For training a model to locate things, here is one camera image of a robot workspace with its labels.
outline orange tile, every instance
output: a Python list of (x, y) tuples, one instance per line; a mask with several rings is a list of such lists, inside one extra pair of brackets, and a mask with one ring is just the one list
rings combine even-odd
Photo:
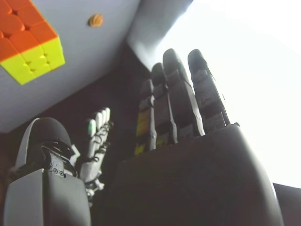
[(58, 37), (57, 34), (52, 30), (50, 25), (46, 22), (31, 27), (30, 31), (40, 44)]
[(39, 45), (38, 41), (34, 38), (30, 31), (22, 31), (13, 34), (9, 40), (15, 46), (19, 53)]
[(7, 15), (12, 12), (11, 7), (5, 0), (0, 0), (0, 15)]
[(18, 11), (28, 6), (32, 6), (30, 0), (6, 0), (6, 2), (11, 6), (14, 11)]
[(32, 27), (39, 23), (45, 22), (43, 16), (34, 7), (26, 7), (18, 11), (18, 16), (27, 27)]
[(7, 37), (25, 29), (24, 24), (16, 15), (0, 16), (0, 31)]
[(7, 38), (0, 39), (0, 49), (0, 62), (18, 54), (18, 51)]

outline dark background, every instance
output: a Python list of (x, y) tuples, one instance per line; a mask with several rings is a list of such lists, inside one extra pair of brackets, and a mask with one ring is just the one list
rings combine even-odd
[[(149, 75), (132, 50), (125, 46), (116, 70), (37, 116), (59, 120), (66, 127), (72, 143), (80, 151), (84, 141), (84, 120), (105, 106), (111, 109), (114, 128), (109, 133), (111, 146), (103, 161), (101, 176), (105, 189), (95, 195), (95, 204), (91, 210), (93, 225), (100, 225), (105, 217), (104, 203), (118, 162), (131, 158), (134, 154), (140, 86)], [(0, 134), (1, 168), (14, 164), (23, 133), (29, 123), (26, 122), (8, 134)], [(299, 226), (301, 189), (277, 184), (274, 187), (285, 225)]]

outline orange cube face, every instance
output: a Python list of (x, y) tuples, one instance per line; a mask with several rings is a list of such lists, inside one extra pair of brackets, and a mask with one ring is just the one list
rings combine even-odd
[(0, 65), (21, 85), (65, 63), (61, 41), (30, 0), (0, 0)]

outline white light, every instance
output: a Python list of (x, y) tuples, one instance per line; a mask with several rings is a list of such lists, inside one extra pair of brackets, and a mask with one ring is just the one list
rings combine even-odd
[(198, 48), (270, 179), (301, 188), (299, 9), (293, 0), (195, 0), (155, 58), (174, 48), (188, 70)]

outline orange round object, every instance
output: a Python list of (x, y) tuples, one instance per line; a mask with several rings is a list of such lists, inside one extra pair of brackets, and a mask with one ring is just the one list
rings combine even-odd
[(91, 27), (100, 27), (103, 25), (103, 16), (101, 14), (95, 14), (89, 19), (89, 25)]
[(4, 36), (10, 36), (25, 29), (24, 24), (16, 15), (0, 16), (0, 31)]

